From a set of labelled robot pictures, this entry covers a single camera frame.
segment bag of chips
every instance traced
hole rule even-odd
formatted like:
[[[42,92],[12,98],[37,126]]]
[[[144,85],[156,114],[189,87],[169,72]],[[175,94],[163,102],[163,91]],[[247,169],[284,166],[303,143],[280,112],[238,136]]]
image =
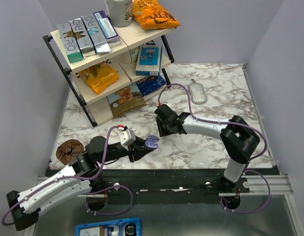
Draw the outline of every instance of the bag of chips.
[[[100,94],[109,85],[119,79],[117,72],[109,65],[104,65],[102,62],[78,73],[86,84],[97,94]]]
[[[180,23],[157,0],[133,0],[135,20],[146,29],[166,29],[180,26]]]
[[[146,106],[136,83],[117,90],[115,93],[108,95],[107,98],[114,118]]]
[[[136,81],[136,84],[144,97],[152,92],[159,90],[166,84],[166,82],[161,76],[145,76],[139,81]]]

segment shelf leg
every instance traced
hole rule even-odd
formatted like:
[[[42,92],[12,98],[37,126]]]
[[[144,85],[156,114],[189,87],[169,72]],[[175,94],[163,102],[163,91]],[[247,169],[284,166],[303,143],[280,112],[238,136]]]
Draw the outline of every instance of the shelf leg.
[[[163,75],[164,75],[165,80],[167,82],[167,85],[170,85],[170,80],[169,80],[169,77],[167,75],[167,72],[166,72],[165,68],[162,69],[162,72],[163,72]]]
[[[173,58],[173,55],[172,55],[170,46],[169,46],[169,44],[168,44],[168,41],[167,41],[167,38],[166,38],[165,35],[162,36],[162,41],[163,41],[163,43],[164,43],[166,52],[167,52],[167,54],[168,54],[168,56],[169,56],[169,59],[170,59],[171,63],[174,63],[174,62],[175,62],[175,59]]]
[[[72,84],[72,82],[71,82],[71,80],[70,80],[70,78],[69,78],[69,76],[68,76],[68,75],[70,75],[70,73],[71,73],[71,69],[69,69],[69,68],[65,68],[65,69],[64,69],[64,68],[63,68],[61,62],[59,61],[59,58],[57,57],[57,55],[55,54],[55,52],[54,52],[52,46],[50,45],[50,41],[52,40],[52,38],[53,38],[53,37],[52,37],[51,35],[45,35],[45,36],[43,37],[43,39],[44,39],[44,41],[45,41],[45,43],[46,43],[46,45],[47,45],[49,51],[50,51],[51,54],[53,55],[53,57],[54,57],[54,59],[55,59],[57,65],[59,66],[59,68],[60,68],[60,70],[61,70],[61,72],[62,72],[62,74],[63,74],[65,80],[66,80],[67,83],[69,84],[70,89],[72,90],[73,94],[75,95],[76,99],[78,100],[79,105],[83,108],[83,110],[84,110],[84,112],[85,112],[87,118],[89,119],[89,121],[91,122],[91,124],[93,125],[93,127],[94,127],[94,126],[97,126],[97,123],[94,122],[94,121],[91,119],[89,113],[87,112],[86,108],[84,107],[84,106],[86,106],[86,102],[85,102],[83,99],[81,99],[81,98],[79,97],[77,91],[75,90],[75,88],[74,88],[74,86],[73,86],[73,84]]]

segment oreo package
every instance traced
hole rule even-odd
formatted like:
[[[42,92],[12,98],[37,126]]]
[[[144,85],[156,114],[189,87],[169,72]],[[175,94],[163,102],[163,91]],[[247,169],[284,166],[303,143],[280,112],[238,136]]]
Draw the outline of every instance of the oreo package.
[[[138,89],[142,96],[146,96],[152,92],[159,90],[166,84],[166,81],[161,76],[145,76],[144,78],[136,81]]]

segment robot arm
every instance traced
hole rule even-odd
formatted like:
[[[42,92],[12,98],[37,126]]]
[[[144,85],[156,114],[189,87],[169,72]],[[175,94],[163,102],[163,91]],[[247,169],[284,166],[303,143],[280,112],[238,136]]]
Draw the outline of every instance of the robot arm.
[[[130,162],[140,160],[154,148],[147,147],[145,140],[135,136],[134,132],[125,127],[119,132],[120,142],[108,145],[105,162],[128,156]],[[11,214],[17,231],[24,230],[37,222],[39,214],[43,214],[50,208],[72,197],[89,192],[95,192],[105,188],[105,182],[98,173],[98,162],[102,163],[106,139],[102,136],[93,138],[85,146],[86,151],[66,165],[61,171],[48,178],[39,185],[23,191],[11,191],[7,194]],[[81,180],[72,177],[87,177],[91,179]]]
[[[190,113],[177,115],[166,104],[155,110],[156,123],[160,136],[170,134],[201,134],[222,140],[230,156],[224,178],[231,184],[238,181],[242,172],[258,146],[260,139],[257,134],[245,127],[221,124],[230,121],[248,125],[244,119],[234,116],[230,120],[214,120],[218,124],[202,122],[194,119]]]

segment white marble surface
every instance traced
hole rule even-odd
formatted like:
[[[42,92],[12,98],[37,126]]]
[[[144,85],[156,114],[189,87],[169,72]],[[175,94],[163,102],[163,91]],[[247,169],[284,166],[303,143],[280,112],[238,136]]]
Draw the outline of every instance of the white marble surface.
[[[204,105],[192,104],[196,116],[206,118],[229,119],[233,115],[242,116],[250,125],[260,130],[258,118],[250,92],[240,65],[237,64],[172,64],[166,68],[172,83],[185,86],[195,79],[204,85],[208,102]],[[61,130],[57,140],[58,147],[64,141],[77,139],[84,146],[91,138],[106,136],[108,129],[117,124],[126,125],[141,138],[158,135],[154,120],[157,96],[147,101],[147,106],[129,112],[107,123],[93,128],[73,93],[70,92],[64,113]],[[173,86],[164,92],[161,101],[167,101],[178,114],[188,112],[187,96],[182,88]],[[112,132],[110,143],[119,142],[118,135]],[[189,168],[225,168],[229,157],[220,140],[206,136],[170,135],[162,137],[160,148],[146,155],[140,161],[130,163],[127,157],[121,158],[106,169],[189,169]],[[261,142],[256,150],[263,149]],[[249,165],[254,168],[270,168],[269,154],[255,159]],[[59,170],[64,165],[53,153],[50,168]]]

